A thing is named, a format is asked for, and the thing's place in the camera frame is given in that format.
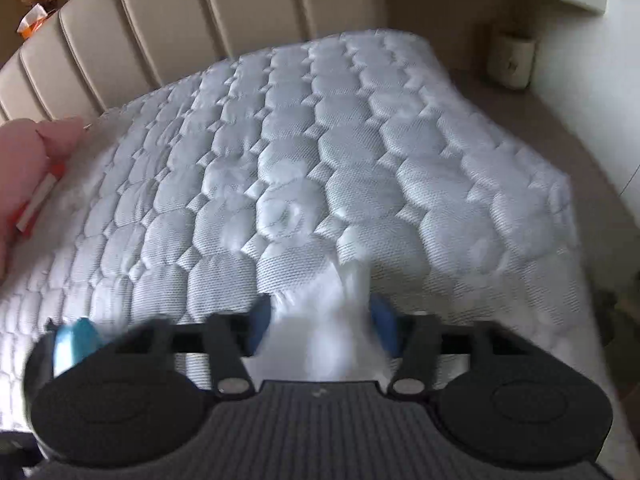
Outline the white cylindrical bin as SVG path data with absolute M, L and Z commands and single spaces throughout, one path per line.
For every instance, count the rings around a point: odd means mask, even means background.
M 496 30 L 490 40 L 487 75 L 501 87 L 522 91 L 530 83 L 536 53 L 536 40 L 510 30 Z

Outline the white quilted mattress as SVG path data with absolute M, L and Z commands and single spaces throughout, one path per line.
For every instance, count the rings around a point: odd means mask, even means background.
M 48 321 L 121 330 L 247 308 L 331 262 L 406 310 L 496 320 L 605 382 L 570 181 L 430 45 L 353 32 L 257 51 L 108 110 L 1 285 L 1 426 Z

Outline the pink plush toy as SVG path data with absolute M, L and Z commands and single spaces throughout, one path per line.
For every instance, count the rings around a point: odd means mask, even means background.
M 85 135 L 81 117 L 12 119 L 1 126 L 1 277 L 6 275 L 17 211 L 32 198 L 52 165 L 65 162 Z

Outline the orange white small box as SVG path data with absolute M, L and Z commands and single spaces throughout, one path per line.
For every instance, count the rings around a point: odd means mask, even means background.
M 26 40 L 47 21 L 48 16 L 48 12 L 41 4 L 35 4 L 21 19 L 16 32 Z

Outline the light blue wipes packet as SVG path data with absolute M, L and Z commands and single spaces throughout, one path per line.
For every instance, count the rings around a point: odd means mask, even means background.
M 52 372 L 58 377 L 103 346 L 102 337 L 88 318 L 78 318 L 55 330 Z

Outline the white wipe cloth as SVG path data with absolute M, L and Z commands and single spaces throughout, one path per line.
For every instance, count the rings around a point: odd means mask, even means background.
M 305 284 L 271 296 L 265 337 L 244 364 L 259 385 L 285 382 L 377 382 L 386 388 L 393 365 L 374 332 L 370 269 L 326 260 Z

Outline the beige padded headboard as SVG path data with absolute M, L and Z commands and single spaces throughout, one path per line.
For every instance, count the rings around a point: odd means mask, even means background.
M 223 58 L 381 28 L 384 0 L 70 0 L 3 65 L 3 120 L 92 119 Z

